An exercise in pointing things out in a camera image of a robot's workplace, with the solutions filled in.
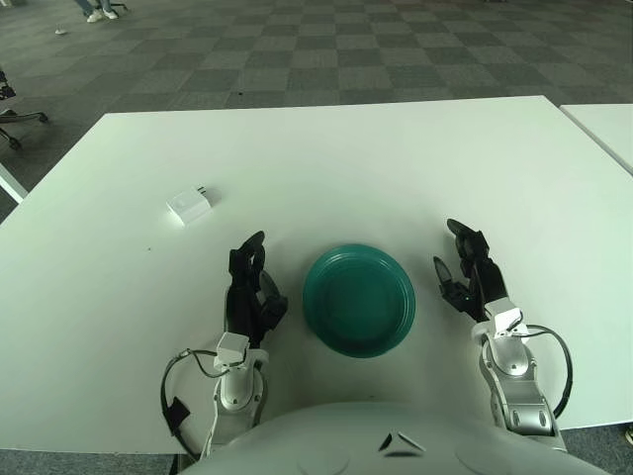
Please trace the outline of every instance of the black cable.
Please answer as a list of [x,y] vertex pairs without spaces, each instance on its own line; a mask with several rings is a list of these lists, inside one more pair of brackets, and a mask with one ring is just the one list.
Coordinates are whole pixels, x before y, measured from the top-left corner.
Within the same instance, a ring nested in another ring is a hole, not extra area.
[[557,419],[560,415],[563,414],[563,411],[565,411],[567,403],[570,400],[570,396],[572,394],[572,385],[574,384],[574,368],[572,366],[572,355],[570,354],[570,350],[567,348],[565,341],[553,330],[548,329],[547,327],[543,327],[542,325],[528,325],[527,327],[529,329],[540,330],[540,332],[531,334],[513,334],[512,336],[527,338],[532,336],[539,336],[541,334],[550,334],[561,345],[563,353],[565,354],[565,364],[567,365],[567,379],[565,381],[565,388],[563,388],[563,395],[561,396],[561,400],[556,408],[554,408],[554,417]]
[[203,367],[202,363],[200,362],[200,358],[198,357],[198,353],[209,354],[210,356],[216,356],[217,353],[215,353],[214,351],[208,351],[205,349],[189,349],[189,351],[191,351],[191,354],[193,354],[194,358],[196,358],[196,362],[198,363],[198,367],[200,368],[200,371],[202,371],[202,373],[208,378],[220,378],[221,376],[224,376],[225,374],[228,373],[228,370],[225,370],[222,373],[211,374],[211,373],[208,373],[207,370]]
[[[223,373],[220,373],[220,374],[210,374],[209,372],[207,372],[205,370],[205,368],[202,366],[202,363],[200,362],[200,359],[198,358],[198,353],[200,353],[200,354],[208,354],[210,356],[217,356],[217,353],[215,353],[214,351],[209,351],[209,350],[206,350],[206,349],[189,349],[189,348],[187,348],[186,350],[181,351],[176,356],[171,358],[169,360],[169,362],[167,363],[167,366],[165,367],[165,372],[163,373],[162,380],[160,382],[160,408],[162,410],[162,415],[165,417],[165,420],[167,421],[168,425],[169,425],[169,417],[168,417],[169,416],[169,405],[167,404],[167,395],[166,395],[165,385],[166,385],[166,382],[167,382],[167,376],[169,375],[169,373],[171,372],[171,369],[174,367],[174,365],[176,363],[178,363],[179,361],[182,361],[187,356],[191,356],[193,354],[194,358],[198,362],[198,367],[203,372],[203,374],[205,374],[205,376],[210,377],[210,378],[218,378],[218,377],[223,376],[224,374],[227,373],[227,371],[225,371]],[[192,458],[192,460],[198,461],[200,459],[200,454],[194,452],[193,449],[189,446],[187,441],[184,439],[184,437],[182,435],[182,432],[180,431],[179,427],[177,427],[177,428],[175,428],[173,430],[172,435],[174,437],[176,437],[176,440],[178,440],[178,442],[180,442],[180,445],[182,446],[182,448],[185,449],[185,451]]]

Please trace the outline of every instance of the gray carpet floor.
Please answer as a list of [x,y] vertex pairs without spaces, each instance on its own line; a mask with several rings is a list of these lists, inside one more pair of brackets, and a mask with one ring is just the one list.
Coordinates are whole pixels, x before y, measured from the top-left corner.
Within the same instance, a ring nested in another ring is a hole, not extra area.
[[[633,102],[626,0],[129,0],[85,23],[71,0],[0,8],[0,162],[28,189],[107,112],[283,107],[544,94]],[[66,35],[56,36],[63,28]],[[0,190],[0,222],[15,203]],[[622,427],[569,430],[570,451],[633,473]],[[0,474],[165,473],[165,456],[0,451]]]

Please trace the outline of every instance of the shoe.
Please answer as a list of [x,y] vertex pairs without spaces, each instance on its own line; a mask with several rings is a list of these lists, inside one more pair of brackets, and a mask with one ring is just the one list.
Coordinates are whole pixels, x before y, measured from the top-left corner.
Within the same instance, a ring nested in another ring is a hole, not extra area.
[[90,16],[88,17],[88,20],[86,20],[86,22],[88,22],[88,23],[96,23],[99,20],[103,20],[103,14],[101,13],[101,11],[95,10],[94,12],[92,12],[90,14]]
[[112,12],[106,12],[105,10],[103,11],[103,14],[108,17],[110,20],[116,20],[119,18],[119,15],[117,15],[117,12],[115,12],[114,10]]

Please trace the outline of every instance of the teal plastic plate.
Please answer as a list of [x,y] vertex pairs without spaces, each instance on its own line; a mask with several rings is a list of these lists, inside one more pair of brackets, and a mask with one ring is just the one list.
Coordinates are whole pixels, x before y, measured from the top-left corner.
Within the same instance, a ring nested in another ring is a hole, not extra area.
[[304,287],[304,314],[318,337],[339,353],[378,356],[407,336],[415,294],[389,255],[362,244],[337,247],[313,265]]

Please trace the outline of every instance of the pant leg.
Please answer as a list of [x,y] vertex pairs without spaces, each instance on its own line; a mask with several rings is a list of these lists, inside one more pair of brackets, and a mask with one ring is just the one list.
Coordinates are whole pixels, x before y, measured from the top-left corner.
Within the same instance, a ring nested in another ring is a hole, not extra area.
[[75,3],[79,5],[81,9],[83,10],[83,13],[85,13],[88,16],[92,15],[92,12],[95,11],[95,9],[93,8],[92,5],[90,5],[90,2],[88,0],[75,0]]
[[112,12],[112,7],[110,6],[110,0],[101,0],[101,7],[106,12]]

